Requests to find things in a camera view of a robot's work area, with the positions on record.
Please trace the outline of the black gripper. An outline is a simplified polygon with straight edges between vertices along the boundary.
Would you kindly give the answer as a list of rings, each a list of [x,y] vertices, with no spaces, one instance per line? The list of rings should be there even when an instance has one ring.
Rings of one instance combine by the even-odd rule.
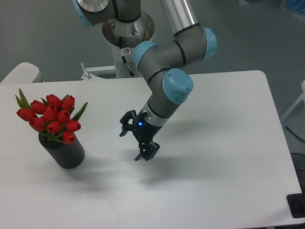
[[[140,152],[134,159],[135,161],[138,161],[140,158],[143,158],[145,161],[153,159],[160,149],[160,145],[153,142],[153,137],[161,129],[161,126],[154,126],[148,123],[145,120],[147,115],[147,112],[136,114],[135,110],[130,110],[120,119],[122,131],[119,136],[123,137],[128,131],[131,131],[139,143]]]

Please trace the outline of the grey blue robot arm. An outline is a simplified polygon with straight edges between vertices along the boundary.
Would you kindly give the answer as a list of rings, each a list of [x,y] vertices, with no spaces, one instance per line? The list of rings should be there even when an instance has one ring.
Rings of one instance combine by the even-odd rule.
[[[111,24],[113,43],[133,48],[136,71],[142,75],[152,95],[141,111],[128,111],[120,120],[121,135],[132,132],[139,144],[139,157],[152,159],[159,145],[153,137],[187,99],[193,89],[191,77],[182,67],[213,55],[217,39],[202,28],[188,0],[161,2],[174,41],[159,47],[146,38],[144,12],[139,0],[75,0],[73,5],[86,26]]]

